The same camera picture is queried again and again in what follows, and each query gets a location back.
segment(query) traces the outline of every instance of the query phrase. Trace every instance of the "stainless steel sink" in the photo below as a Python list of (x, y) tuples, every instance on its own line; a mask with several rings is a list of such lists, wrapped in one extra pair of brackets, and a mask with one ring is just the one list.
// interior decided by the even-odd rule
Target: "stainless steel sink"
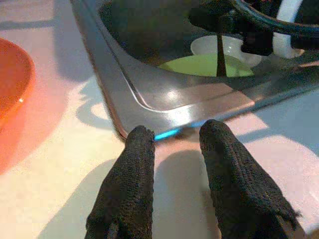
[(199, 77), (157, 66), (191, 55), (191, 42), (211, 35), (187, 13), (198, 0), (71, 0), (99, 83), (119, 132), (143, 124), (157, 139), (204, 120), (223, 120), (319, 85), (319, 67), (298, 67), (318, 52), (284, 60), (269, 57), (255, 76)]

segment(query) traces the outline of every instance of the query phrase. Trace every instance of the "black knit glove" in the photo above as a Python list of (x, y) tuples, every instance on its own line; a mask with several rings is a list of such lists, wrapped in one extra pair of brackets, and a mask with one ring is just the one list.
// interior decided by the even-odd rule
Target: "black knit glove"
[(154, 133), (135, 128), (104, 179), (85, 239), (151, 239), (154, 184)]
[(200, 129), (211, 197), (223, 239), (286, 239), (276, 215), (296, 229), (298, 214), (230, 128), (215, 120)]

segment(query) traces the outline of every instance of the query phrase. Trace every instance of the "orange bowl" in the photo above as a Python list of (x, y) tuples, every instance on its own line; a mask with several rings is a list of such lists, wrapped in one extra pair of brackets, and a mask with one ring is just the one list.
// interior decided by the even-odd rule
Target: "orange bowl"
[(34, 78), (31, 57), (19, 46), (0, 38), (0, 128), (25, 102)]

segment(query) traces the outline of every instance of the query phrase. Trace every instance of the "white tube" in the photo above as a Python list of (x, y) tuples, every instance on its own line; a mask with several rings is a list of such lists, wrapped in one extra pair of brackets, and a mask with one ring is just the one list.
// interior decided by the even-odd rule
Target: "white tube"
[[(303, 0), (283, 0), (277, 19), (287, 22), (295, 22), (298, 10)], [(291, 59), (301, 56), (305, 51), (291, 48), (291, 36), (274, 32), (273, 37), (274, 54), (283, 58)]]

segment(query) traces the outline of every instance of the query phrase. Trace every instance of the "black cable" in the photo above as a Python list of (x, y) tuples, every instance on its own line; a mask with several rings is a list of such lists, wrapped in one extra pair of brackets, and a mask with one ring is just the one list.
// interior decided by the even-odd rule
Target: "black cable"
[(244, 0), (229, 0), (229, 2), (249, 21), (269, 31), (286, 35), (319, 38), (319, 25), (317, 24), (300, 24), (281, 21), (257, 11)]

